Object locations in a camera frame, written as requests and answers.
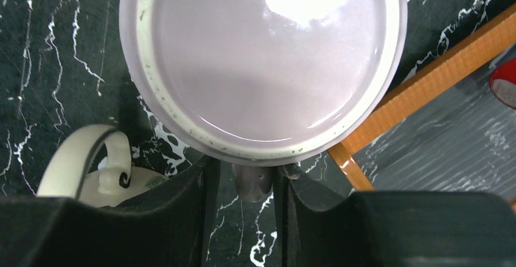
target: red lid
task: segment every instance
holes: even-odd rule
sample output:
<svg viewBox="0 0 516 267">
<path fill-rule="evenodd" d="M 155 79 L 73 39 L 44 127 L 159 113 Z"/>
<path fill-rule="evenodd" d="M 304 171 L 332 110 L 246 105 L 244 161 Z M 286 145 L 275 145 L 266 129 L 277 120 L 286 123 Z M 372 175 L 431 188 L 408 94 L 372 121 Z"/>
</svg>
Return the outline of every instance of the red lid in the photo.
<svg viewBox="0 0 516 267">
<path fill-rule="evenodd" d="M 504 63 L 491 73 L 489 88 L 499 101 L 516 109 L 516 58 Z"/>
</svg>

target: teapot handle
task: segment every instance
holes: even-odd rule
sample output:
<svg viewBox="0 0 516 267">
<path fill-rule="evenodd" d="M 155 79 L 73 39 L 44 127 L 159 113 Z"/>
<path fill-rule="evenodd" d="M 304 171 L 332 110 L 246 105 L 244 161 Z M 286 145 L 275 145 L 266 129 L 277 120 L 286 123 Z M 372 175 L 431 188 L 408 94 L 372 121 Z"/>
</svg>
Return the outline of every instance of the teapot handle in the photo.
<svg viewBox="0 0 516 267">
<path fill-rule="evenodd" d="M 95 124 L 73 132 L 59 146 L 43 174 L 37 196 L 78 199 L 91 163 L 104 144 L 108 150 L 109 175 L 99 177 L 99 191 L 129 187 L 131 148 L 127 136 L 110 125 Z"/>
</svg>

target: orange wooden frame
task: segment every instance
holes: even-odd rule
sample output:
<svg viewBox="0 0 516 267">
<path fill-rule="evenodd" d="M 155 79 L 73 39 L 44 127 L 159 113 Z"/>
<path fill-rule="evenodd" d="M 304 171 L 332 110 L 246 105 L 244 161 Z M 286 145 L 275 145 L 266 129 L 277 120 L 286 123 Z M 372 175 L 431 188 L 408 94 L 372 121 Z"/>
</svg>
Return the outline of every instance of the orange wooden frame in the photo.
<svg viewBox="0 0 516 267">
<path fill-rule="evenodd" d="M 384 96 L 371 115 L 328 150 L 356 190 L 373 190 L 351 155 L 516 43 L 516 4 Z"/>
</svg>

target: gray metal surface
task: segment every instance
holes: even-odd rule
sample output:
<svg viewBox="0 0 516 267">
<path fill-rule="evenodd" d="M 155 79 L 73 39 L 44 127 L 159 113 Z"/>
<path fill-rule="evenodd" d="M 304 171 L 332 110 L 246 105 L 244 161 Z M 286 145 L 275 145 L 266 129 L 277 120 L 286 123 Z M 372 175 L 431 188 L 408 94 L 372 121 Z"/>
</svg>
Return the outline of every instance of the gray metal surface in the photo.
<svg viewBox="0 0 516 267">
<path fill-rule="evenodd" d="M 488 85 L 514 57 L 516 48 L 506 50 L 355 154 L 373 185 L 516 197 L 516 111 Z"/>
</svg>

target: white ceramic bowl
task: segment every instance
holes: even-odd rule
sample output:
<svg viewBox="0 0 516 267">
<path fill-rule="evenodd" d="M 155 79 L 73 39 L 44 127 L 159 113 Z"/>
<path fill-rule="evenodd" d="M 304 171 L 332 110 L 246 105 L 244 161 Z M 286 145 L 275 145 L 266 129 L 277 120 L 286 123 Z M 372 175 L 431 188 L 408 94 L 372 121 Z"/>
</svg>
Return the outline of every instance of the white ceramic bowl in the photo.
<svg viewBox="0 0 516 267">
<path fill-rule="evenodd" d="M 120 0 L 125 59 L 158 119 L 203 153 L 256 167 L 356 129 L 405 34 L 406 0 Z"/>
</svg>

